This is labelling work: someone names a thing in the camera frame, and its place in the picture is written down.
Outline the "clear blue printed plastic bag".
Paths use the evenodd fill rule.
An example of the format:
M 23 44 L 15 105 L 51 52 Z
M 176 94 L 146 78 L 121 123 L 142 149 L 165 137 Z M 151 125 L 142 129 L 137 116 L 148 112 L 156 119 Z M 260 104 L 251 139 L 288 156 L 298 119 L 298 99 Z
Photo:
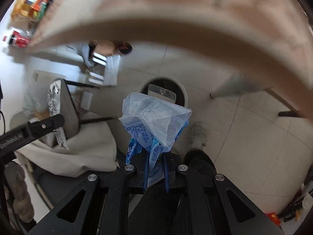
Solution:
M 189 125 L 192 110 L 168 101 L 132 92 L 122 102 L 119 121 L 130 134 L 126 164 L 142 150 L 148 152 L 148 167 L 144 169 L 145 187 L 165 177 L 165 169 L 157 161 L 170 152 L 175 141 Z

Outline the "white round trash bin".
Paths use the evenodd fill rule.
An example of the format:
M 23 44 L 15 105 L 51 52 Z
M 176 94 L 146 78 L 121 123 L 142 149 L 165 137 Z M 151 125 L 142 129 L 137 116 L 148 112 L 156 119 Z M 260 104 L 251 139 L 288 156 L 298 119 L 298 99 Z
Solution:
M 188 96 L 185 87 L 179 81 L 169 77 L 151 79 L 143 84 L 139 92 L 146 95 L 151 92 L 163 100 L 188 107 Z

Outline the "black fuzzy trouser leg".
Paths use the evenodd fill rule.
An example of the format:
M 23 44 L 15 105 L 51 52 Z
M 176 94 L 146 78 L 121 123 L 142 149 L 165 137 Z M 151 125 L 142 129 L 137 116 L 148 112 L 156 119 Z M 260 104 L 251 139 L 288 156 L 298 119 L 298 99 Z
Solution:
M 192 149 L 186 153 L 183 164 L 195 169 L 199 174 L 214 177 L 217 172 L 211 158 L 202 150 Z

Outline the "beige cloth cover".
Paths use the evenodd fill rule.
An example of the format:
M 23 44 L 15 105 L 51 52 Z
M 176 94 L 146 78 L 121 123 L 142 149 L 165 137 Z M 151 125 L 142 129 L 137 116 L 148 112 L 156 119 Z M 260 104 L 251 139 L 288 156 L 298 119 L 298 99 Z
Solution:
M 87 171 L 112 172 L 119 166 L 117 145 L 105 121 L 84 124 L 67 140 L 68 150 L 36 140 L 16 151 L 23 165 L 30 161 L 52 174 L 78 177 Z

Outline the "silver foil snack wrapper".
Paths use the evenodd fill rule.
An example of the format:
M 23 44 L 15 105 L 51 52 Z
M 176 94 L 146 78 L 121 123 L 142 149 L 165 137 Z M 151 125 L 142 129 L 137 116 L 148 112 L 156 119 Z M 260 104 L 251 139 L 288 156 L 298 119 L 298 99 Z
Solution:
M 61 105 L 61 79 L 58 79 L 51 83 L 48 91 L 48 109 L 49 114 L 51 116 L 59 115 L 60 114 L 60 105 Z M 67 145 L 66 136 L 63 130 L 63 126 L 54 130 L 56 140 L 58 145 L 62 149 L 69 150 Z

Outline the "grey fluffy slipper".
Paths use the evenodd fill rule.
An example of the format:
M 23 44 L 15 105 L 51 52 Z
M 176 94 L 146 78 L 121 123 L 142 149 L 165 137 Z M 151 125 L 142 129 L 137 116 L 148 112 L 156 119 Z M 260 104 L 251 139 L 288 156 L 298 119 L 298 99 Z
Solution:
M 191 128 L 190 148 L 204 150 L 207 143 L 207 130 L 201 123 L 195 123 Z

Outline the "red drink can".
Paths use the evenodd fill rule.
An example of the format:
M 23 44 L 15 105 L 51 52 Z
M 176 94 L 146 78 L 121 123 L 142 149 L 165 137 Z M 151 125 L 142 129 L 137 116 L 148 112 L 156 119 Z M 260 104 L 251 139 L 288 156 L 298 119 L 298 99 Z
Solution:
M 13 31 L 8 41 L 8 44 L 19 48 L 25 48 L 28 46 L 29 42 L 29 37 L 24 36 L 17 31 Z

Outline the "white folded paper bag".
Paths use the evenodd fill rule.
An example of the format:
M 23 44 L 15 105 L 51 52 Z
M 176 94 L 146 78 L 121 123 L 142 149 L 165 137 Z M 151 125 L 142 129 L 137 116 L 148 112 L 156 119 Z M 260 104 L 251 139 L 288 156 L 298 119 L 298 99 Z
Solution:
M 121 62 L 120 55 L 107 57 L 107 63 L 104 70 L 103 86 L 115 87 L 118 82 L 118 73 Z

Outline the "brown cardboard box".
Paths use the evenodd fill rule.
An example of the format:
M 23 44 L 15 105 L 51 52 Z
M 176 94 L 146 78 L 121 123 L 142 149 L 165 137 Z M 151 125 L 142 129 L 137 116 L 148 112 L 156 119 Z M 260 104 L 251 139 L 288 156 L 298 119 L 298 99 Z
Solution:
M 112 56 L 116 50 L 115 44 L 109 40 L 96 40 L 93 52 L 103 55 Z

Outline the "orange snack package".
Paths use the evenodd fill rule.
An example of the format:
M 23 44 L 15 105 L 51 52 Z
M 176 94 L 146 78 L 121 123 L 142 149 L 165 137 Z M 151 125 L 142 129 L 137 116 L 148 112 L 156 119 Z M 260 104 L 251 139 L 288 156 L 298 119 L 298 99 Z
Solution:
M 40 21 L 45 14 L 49 0 L 25 0 L 28 17 Z

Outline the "checkered dining table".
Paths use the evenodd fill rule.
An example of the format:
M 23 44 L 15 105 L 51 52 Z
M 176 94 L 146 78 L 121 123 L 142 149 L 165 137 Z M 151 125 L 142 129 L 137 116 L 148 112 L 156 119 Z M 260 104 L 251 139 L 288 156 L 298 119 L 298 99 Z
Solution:
M 312 11 L 303 0 L 56 0 L 29 51 L 102 39 L 222 61 L 312 119 Z

